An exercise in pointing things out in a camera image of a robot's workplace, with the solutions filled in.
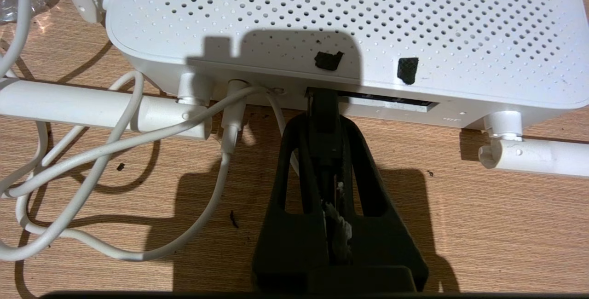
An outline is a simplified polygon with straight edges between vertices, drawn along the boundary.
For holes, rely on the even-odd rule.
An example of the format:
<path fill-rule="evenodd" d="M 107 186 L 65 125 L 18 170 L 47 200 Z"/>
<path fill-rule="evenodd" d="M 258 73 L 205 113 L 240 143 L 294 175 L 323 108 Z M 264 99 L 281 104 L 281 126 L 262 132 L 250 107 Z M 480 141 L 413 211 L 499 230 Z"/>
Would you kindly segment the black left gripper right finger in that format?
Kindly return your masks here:
<path fill-rule="evenodd" d="M 330 183 L 331 291 L 423 291 L 429 269 L 396 211 L 359 127 L 341 116 Z"/>

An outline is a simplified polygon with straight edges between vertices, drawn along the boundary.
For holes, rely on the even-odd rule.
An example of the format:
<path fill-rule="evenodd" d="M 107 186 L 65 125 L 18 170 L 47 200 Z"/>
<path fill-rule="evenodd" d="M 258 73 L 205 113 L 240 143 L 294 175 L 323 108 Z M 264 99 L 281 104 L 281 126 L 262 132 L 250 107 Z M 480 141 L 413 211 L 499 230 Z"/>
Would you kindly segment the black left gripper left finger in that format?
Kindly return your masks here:
<path fill-rule="evenodd" d="M 302 214 L 285 210 L 290 158 L 299 151 Z M 252 260 L 257 291 L 307 291 L 309 273 L 329 265 L 324 215 L 311 154 L 308 119 L 293 117 L 283 133 L 274 184 Z"/>

